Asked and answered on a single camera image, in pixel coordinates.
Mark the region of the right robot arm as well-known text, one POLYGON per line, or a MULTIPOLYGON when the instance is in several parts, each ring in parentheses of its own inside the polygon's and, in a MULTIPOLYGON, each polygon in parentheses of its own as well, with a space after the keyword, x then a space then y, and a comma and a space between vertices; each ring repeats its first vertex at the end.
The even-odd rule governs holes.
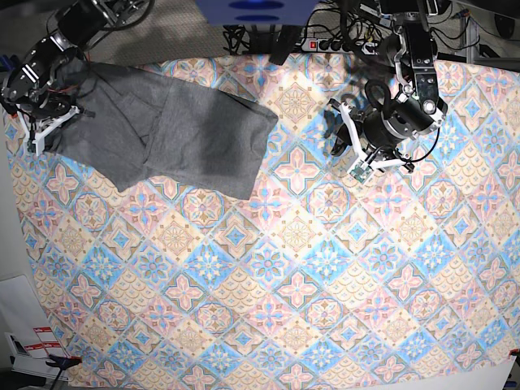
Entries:
POLYGON ((56 28, 40 39, 23 58, 1 57, 1 105, 12 116, 55 119, 72 112, 80 83, 59 86, 58 69, 111 33, 141 24, 154 1, 73 1, 58 9, 56 28))

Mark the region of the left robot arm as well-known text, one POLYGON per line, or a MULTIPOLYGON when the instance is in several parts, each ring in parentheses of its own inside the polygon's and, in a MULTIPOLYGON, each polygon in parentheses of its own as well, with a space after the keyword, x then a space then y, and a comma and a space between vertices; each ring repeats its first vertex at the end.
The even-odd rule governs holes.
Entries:
POLYGON ((391 93, 381 80, 368 80, 364 86, 367 111, 352 111, 355 135, 362 137, 362 152, 370 161, 396 158, 415 163, 399 151, 406 140, 432 132, 439 133, 447 105, 440 97, 434 61, 437 46, 431 38, 429 17, 437 15, 436 1, 378 1, 380 17, 390 20, 391 32, 383 38, 374 54, 365 54, 351 37, 353 17, 361 8, 359 1, 340 1, 340 32, 344 43, 365 64, 393 74, 399 85, 391 93))

